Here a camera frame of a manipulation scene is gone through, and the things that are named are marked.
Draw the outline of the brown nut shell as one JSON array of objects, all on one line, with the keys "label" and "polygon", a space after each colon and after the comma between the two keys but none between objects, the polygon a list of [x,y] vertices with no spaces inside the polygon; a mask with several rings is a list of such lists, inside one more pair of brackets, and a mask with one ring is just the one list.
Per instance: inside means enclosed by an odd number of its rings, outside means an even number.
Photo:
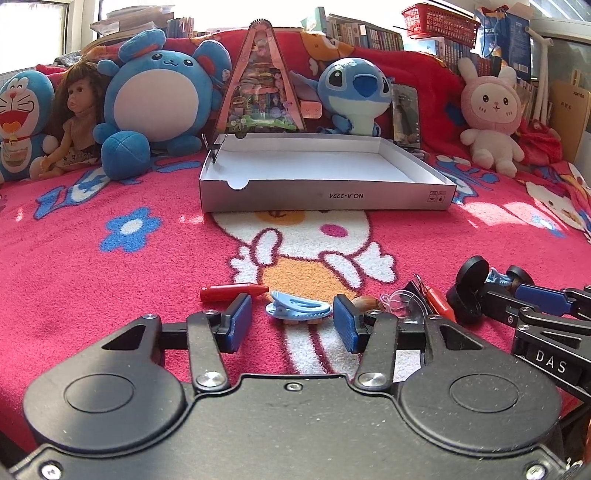
[{"label": "brown nut shell", "polygon": [[372,296],[358,296],[352,300],[353,306],[361,312],[368,312],[372,310],[384,311],[384,304],[377,298]]}]

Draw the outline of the red plastic crayon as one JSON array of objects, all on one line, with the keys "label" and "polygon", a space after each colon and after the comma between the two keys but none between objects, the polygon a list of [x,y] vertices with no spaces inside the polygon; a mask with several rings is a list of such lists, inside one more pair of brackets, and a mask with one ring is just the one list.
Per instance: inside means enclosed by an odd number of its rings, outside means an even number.
[{"label": "red plastic crayon", "polygon": [[202,287],[199,296],[202,302],[218,303],[232,301],[239,294],[257,297],[269,291],[270,288],[263,284],[237,283]]}]

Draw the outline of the red small clip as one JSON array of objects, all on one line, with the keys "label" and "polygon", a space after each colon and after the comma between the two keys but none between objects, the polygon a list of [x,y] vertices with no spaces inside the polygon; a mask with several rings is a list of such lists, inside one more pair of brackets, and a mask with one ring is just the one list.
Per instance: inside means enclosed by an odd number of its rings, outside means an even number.
[{"label": "red small clip", "polygon": [[435,310],[437,314],[440,316],[455,322],[456,317],[453,308],[448,303],[447,298],[443,295],[439,290],[428,286],[421,278],[420,275],[415,275],[415,280],[417,281],[419,290],[425,296],[430,306]]}]

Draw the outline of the blue hair clip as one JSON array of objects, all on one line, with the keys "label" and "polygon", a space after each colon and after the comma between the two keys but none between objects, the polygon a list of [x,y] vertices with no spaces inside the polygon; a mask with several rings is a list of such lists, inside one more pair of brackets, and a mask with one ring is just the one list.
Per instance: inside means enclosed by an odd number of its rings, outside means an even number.
[{"label": "blue hair clip", "polygon": [[280,291],[270,292],[266,313],[283,322],[300,323],[322,320],[332,314],[328,302],[297,297]]}]

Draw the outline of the black round lens cap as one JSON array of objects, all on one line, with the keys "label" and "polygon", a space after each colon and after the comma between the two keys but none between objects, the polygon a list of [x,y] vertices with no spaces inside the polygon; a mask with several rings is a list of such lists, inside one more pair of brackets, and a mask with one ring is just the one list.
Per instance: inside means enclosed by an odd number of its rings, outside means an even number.
[{"label": "black round lens cap", "polygon": [[486,283],[489,271],[488,261],[480,255],[466,260],[458,271],[446,299],[460,325],[473,325],[481,319],[483,313],[478,292]]}]

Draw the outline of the pink cartoon blanket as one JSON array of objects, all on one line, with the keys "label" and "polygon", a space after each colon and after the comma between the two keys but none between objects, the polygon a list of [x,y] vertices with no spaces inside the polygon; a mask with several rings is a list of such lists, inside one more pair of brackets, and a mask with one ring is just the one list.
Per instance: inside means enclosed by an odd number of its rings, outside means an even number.
[{"label": "pink cartoon blanket", "polygon": [[452,116],[462,80],[437,59],[363,49],[417,90],[422,156],[456,183],[444,211],[206,215],[201,155],[136,180],[99,169],[1,189],[1,431],[32,450],[22,413],[44,371],[144,313],[176,322],[228,283],[329,301],[380,298],[419,275],[448,289],[463,262],[518,265],[542,286],[590,281],[590,183],[559,163],[516,178],[472,166]]}]

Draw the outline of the white cardboard box tray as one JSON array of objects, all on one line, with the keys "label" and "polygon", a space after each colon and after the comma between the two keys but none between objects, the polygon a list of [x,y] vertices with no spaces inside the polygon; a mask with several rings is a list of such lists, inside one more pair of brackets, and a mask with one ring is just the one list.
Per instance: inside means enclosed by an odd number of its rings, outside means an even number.
[{"label": "white cardboard box tray", "polygon": [[381,137],[226,134],[199,177],[206,213],[314,210],[446,210],[455,183]]}]

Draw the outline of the black binder clip on box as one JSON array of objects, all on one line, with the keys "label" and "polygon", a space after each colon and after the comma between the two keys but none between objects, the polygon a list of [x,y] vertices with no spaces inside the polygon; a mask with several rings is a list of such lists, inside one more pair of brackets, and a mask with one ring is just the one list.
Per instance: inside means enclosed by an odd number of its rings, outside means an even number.
[{"label": "black binder clip on box", "polygon": [[201,141],[202,144],[204,144],[206,151],[204,163],[216,163],[217,155],[219,152],[221,152],[221,147],[226,140],[226,137],[228,137],[226,134],[211,134],[209,136],[207,136],[205,133],[201,134]]}]

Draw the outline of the pink bunny plush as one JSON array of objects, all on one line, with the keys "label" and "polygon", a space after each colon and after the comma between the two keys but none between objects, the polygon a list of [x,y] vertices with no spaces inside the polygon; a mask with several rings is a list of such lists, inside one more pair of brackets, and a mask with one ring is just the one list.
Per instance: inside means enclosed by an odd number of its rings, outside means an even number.
[{"label": "pink bunny plush", "polygon": [[460,135],[462,144],[470,149],[472,162],[477,166],[514,178],[516,164],[525,158],[512,138],[522,121],[515,70],[504,66],[497,76],[479,76],[469,58],[461,58],[458,68],[466,83],[461,110],[469,126]]}]

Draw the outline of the pink triangular diorama house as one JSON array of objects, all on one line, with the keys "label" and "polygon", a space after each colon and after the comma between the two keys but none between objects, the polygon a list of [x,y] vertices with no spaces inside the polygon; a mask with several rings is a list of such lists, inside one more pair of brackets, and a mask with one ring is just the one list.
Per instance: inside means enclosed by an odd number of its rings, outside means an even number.
[{"label": "pink triangular diorama house", "polygon": [[287,66],[265,19],[253,21],[242,42],[216,122],[218,133],[304,130]]}]

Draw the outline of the round blue mouse plush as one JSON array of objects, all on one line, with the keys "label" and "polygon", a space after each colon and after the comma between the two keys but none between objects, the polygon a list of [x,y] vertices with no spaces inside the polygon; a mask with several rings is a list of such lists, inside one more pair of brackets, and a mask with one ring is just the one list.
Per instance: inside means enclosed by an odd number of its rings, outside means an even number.
[{"label": "round blue mouse plush", "polygon": [[140,176],[153,156],[182,157],[201,149],[200,132],[221,107],[231,72],[228,50],[202,41],[192,54],[166,50],[159,29],[124,42],[116,62],[103,59],[98,72],[109,78],[103,121],[93,130],[105,175],[111,180]]}]

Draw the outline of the blue Stitch plush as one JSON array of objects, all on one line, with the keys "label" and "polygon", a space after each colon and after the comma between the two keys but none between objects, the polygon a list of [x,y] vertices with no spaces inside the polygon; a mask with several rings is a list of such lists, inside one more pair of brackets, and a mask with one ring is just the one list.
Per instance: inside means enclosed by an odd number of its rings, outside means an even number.
[{"label": "blue Stitch plush", "polygon": [[318,80],[290,71],[297,98],[318,101],[332,121],[323,133],[380,137],[376,119],[393,101],[391,81],[374,63],[363,58],[342,58],[322,71]]}]

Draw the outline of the brown haired doll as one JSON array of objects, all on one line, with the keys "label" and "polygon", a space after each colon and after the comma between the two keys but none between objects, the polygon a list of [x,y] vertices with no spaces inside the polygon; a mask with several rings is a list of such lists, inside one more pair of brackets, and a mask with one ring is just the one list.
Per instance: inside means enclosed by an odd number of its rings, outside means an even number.
[{"label": "brown haired doll", "polygon": [[88,60],[78,61],[64,74],[53,105],[54,118],[63,135],[59,146],[41,161],[41,178],[100,163],[100,146],[93,131],[103,122],[106,81],[97,64]]}]

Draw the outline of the Doraemon plush toy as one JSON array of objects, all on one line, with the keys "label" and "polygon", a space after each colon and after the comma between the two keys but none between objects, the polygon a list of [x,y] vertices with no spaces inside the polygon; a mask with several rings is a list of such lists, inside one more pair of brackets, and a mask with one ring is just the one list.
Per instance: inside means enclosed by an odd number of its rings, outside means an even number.
[{"label": "Doraemon plush toy", "polygon": [[40,163],[59,141],[44,132],[50,117],[54,88],[34,70],[18,72],[1,88],[1,182],[36,179]]}]

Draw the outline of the row of books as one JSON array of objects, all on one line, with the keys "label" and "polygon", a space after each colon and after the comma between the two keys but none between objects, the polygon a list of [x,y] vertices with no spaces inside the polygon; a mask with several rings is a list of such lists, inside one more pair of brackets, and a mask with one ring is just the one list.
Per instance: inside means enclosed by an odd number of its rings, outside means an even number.
[{"label": "row of books", "polygon": [[352,47],[383,51],[403,51],[404,40],[400,33],[384,29],[360,20],[329,14],[328,34]]}]

